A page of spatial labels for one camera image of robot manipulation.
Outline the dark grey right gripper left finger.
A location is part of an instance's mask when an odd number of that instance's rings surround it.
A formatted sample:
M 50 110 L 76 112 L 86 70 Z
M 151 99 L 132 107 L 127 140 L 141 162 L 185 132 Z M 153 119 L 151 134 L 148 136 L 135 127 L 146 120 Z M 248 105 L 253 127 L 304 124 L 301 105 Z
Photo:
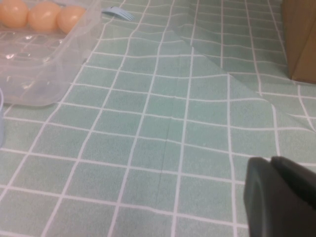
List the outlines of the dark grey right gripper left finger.
M 243 200 L 251 237 L 316 235 L 316 205 L 300 199 L 270 161 L 248 160 Z

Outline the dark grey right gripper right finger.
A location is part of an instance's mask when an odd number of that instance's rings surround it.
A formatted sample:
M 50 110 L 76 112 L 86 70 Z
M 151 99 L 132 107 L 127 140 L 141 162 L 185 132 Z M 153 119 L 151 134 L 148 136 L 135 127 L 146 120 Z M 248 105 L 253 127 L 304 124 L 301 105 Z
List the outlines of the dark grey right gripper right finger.
M 285 157 L 272 157 L 270 164 L 291 190 L 309 205 L 316 204 L 316 174 Z

